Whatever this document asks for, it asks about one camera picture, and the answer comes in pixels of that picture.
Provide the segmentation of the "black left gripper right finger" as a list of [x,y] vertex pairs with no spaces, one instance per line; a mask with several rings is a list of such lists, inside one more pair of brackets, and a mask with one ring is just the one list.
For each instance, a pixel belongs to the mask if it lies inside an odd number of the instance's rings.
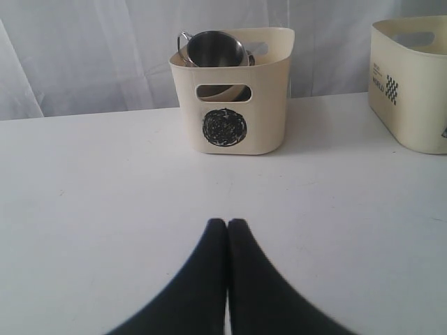
[[281,276],[247,222],[228,223],[229,310],[233,334],[345,334]]

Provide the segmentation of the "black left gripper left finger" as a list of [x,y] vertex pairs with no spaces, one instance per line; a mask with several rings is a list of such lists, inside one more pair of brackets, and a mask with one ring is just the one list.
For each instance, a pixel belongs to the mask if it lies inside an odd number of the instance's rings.
[[167,286],[110,334],[224,334],[227,227],[220,218],[205,230]]

